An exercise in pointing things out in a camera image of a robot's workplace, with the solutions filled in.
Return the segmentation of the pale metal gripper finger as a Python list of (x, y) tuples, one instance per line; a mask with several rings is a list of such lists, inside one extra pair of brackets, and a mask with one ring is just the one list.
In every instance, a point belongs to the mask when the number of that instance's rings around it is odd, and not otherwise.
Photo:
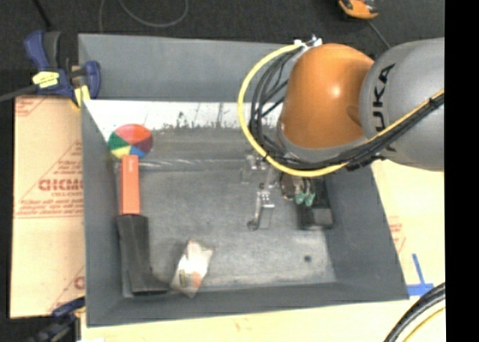
[(260, 227), (260, 218), (261, 218), (261, 213), (262, 213), (262, 206), (263, 206), (262, 193), (257, 192), (256, 199), (255, 199), (255, 205), (254, 205), (254, 215), (253, 215), (252, 219), (250, 219), (247, 223), (247, 228), (249, 230), (257, 230)]
[(275, 203), (270, 193), (260, 193), (258, 224), (260, 229), (268, 229), (275, 211)]

